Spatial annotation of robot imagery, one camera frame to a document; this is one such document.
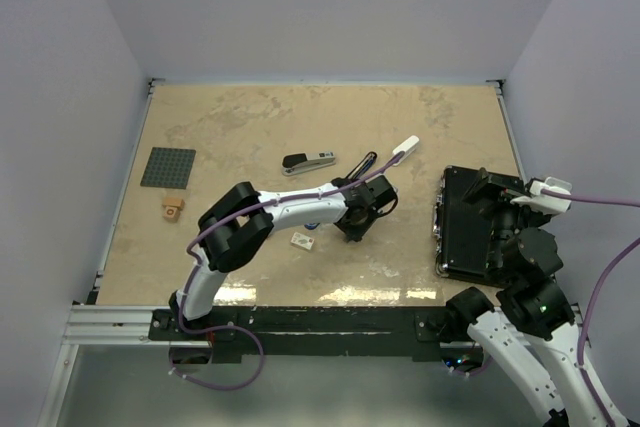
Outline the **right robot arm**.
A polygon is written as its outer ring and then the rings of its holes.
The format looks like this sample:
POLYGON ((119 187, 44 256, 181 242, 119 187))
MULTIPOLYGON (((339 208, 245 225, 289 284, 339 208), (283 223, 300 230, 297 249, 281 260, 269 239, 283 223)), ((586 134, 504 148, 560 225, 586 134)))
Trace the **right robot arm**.
POLYGON ((470 287, 446 304, 448 333, 471 338, 524 395, 543 426, 630 426, 599 379, 586 350, 591 315, 578 322, 555 280, 563 262, 543 230, 574 196, 566 181, 478 170, 466 203, 491 223, 485 265, 504 280, 491 302, 470 287))

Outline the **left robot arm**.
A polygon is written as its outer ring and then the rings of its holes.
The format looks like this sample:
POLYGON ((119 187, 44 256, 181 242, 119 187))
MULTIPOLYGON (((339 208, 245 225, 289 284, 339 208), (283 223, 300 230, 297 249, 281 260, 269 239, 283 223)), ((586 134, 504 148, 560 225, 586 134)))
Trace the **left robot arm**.
POLYGON ((200 337, 210 326, 206 319, 227 275, 250 263, 273 233, 327 224, 337 227, 346 241, 359 242, 398 201, 396 189, 382 174, 290 192, 237 184, 201 216, 198 235, 186 247, 193 268, 170 298, 173 329, 185 339, 200 337))

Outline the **white staple box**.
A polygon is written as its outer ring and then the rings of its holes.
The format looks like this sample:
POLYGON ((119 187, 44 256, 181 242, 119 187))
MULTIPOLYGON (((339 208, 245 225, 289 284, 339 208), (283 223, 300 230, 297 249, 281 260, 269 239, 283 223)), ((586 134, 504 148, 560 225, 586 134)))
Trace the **white staple box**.
POLYGON ((305 234, 294 232, 290 244, 294 247, 304 249, 305 251, 311 251, 313 249, 315 239, 305 234))

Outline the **blue black stapler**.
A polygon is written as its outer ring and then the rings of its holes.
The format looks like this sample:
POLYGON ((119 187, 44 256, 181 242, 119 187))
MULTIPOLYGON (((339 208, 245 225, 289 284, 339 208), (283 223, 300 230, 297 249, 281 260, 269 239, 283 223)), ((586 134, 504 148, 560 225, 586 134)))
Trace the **blue black stapler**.
POLYGON ((376 163, 376 160, 377 160, 377 153, 375 151, 369 151, 362 158, 362 160, 359 161, 358 164, 355 167, 353 167, 344 177, 337 177, 331 180, 330 182, 331 191, 340 189, 345 186, 349 186, 348 189, 340 193, 340 195, 343 197, 345 206, 346 206, 346 202, 349 199, 356 198, 356 197, 362 197, 366 200, 377 202, 377 197, 376 197, 376 194, 374 193, 372 183, 360 182, 360 179, 363 176, 366 176, 368 171, 374 166, 374 164, 376 163))

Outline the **silver black stapler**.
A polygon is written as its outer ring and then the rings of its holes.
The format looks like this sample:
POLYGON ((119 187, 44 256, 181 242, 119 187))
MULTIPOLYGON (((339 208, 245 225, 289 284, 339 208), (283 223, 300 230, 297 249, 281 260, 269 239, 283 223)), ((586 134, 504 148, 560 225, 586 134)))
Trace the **silver black stapler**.
POLYGON ((336 163, 333 152, 295 153, 283 157, 281 171, 284 176, 293 176, 321 168, 329 167, 336 163))

